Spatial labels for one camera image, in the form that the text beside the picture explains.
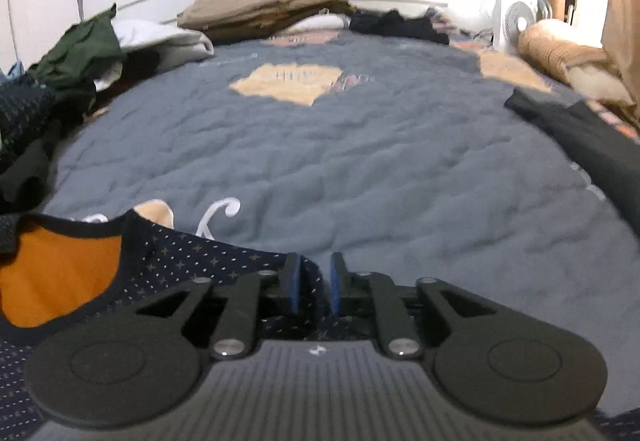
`bed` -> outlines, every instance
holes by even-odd
[[[241,94],[266,64],[275,94]],[[335,80],[311,105],[278,93],[301,77]],[[127,91],[68,140],[43,210],[113,218],[160,198],[185,232],[297,251],[324,270],[342,251],[397,283],[442,278],[583,335],[609,367],[601,409],[635,408],[638,239],[503,107],[512,91],[472,53],[417,40],[343,31],[219,47]]]

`gray bedspread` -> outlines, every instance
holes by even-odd
[[[357,84],[312,106],[243,96],[263,63],[337,66]],[[398,283],[439,277],[571,329],[606,357],[601,407],[640,406],[639,242],[559,147],[504,109],[513,87],[460,50],[340,34],[246,42],[131,89],[66,144],[44,211],[108,217],[165,199],[195,233],[297,251]]]

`green garment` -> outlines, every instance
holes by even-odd
[[[58,91],[78,89],[95,94],[94,80],[124,58],[111,19],[116,5],[66,30],[58,43],[29,68],[41,84]]]

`white fan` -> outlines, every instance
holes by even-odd
[[[518,53],[518,37],[537,20],[551,17],[546,0],[495,0],[494,48],[509,54]]]

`orange lining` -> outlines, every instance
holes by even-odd
[[[121,237],[76,239],[24,223],[16,255],[0,261],[0,307],[31,328],[68,315],[104,293],[120,263]]]

